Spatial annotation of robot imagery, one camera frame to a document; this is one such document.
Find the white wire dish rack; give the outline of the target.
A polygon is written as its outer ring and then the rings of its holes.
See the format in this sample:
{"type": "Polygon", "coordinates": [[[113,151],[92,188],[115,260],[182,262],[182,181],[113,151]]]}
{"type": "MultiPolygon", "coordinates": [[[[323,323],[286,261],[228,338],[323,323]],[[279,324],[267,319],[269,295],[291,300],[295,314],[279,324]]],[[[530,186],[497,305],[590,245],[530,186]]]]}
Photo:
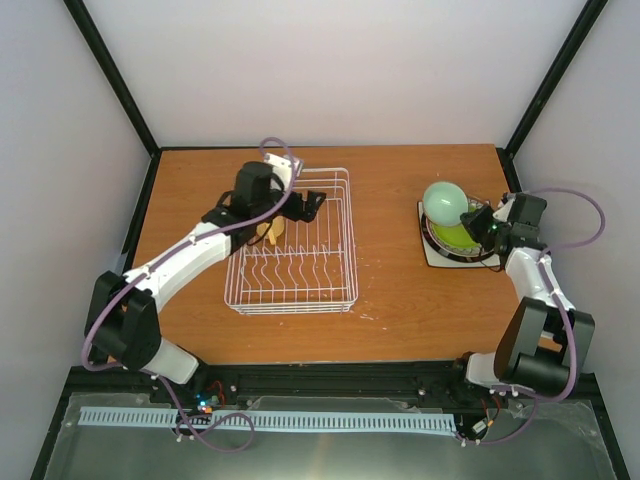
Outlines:
{"type": "Polygon", "coordinates": [[[342,313],[358,299],[355,232],[347,169],[305,169],[295,190],[324,192],[310,222],[276,221],[267,236],[228,262],[224,301],[243,315],[342,313]]]}

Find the pale green ceramic bowl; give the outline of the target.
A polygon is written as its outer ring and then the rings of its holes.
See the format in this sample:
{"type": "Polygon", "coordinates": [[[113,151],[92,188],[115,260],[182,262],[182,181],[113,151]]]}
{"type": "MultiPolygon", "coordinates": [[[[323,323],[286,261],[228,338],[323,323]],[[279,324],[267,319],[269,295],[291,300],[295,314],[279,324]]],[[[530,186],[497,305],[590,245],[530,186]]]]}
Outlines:
{"type": "Polygon", "coordinates": [[[451,182],[432,183],[423,194],[423,209],[434,224],[454,227],[461,223],[461,216],[468,212],[469,203],[464,191],[451,182]]]}

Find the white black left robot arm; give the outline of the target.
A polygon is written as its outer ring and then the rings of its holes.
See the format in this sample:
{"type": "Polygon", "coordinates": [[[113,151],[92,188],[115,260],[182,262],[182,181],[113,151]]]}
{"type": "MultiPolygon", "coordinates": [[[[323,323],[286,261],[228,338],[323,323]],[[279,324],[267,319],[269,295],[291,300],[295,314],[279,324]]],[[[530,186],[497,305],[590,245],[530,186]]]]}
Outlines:
{"type": "Polygon", "coordinates": [[[102,274],[90,302],[83,366],[94,372],[125,367],[163,377],[184,401],[201,400],[208,390],[208,378],[200,372],[203,363],[162,336],[159,314],[188,283],[247,245],[258,225],[278,217],[315,219],[326,195],[294,191],[300,172],[299,160],[271,154],[245,163],[233,189],[174,246],[123,274],[102,274]]]}

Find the yellow ceramic mug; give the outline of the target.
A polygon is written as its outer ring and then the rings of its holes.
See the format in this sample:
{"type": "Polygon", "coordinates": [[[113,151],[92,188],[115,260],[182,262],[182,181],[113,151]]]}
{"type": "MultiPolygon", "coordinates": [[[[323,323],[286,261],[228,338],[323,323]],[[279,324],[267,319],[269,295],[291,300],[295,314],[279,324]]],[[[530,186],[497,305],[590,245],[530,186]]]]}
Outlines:
{"type": "Polygon", "coordinates": [[[285,219],[282,216],[276,216],[272,220],[261,223],[256,227],[257,240],[266,239],[270,245],[275,246],[284,231],[285,219]]]}

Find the lime green plate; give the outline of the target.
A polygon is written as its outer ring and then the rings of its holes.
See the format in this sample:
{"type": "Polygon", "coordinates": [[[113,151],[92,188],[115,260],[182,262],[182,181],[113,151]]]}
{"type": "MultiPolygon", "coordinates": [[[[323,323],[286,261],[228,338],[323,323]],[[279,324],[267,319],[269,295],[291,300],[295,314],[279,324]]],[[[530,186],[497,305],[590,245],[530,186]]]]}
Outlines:
{"type": "Polygon", "coordinates": [[[448,247],[462,250],[474,249],[479,246],[479,244],[470,237],[462,224],[447,227],[430,222],[429,226],[435,238],[448,247]]]}

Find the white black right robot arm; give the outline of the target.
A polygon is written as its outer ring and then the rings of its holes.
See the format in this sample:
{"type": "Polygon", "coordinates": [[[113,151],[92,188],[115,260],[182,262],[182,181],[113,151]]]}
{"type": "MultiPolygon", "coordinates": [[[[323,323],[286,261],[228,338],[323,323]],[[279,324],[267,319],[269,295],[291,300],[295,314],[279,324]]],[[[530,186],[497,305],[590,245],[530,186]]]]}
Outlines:
{"type": "Polygon", "coordinates": [[[595,331],[593,317],[568,300],[552,269],[552,249],[540,240],[545,199],[506,194],[499,207],[461,215],[471,239],[500,260],[519,305],[496,351],[473,353],[465,381],[491,393],[559,402],[573,391],[595,331]]]}

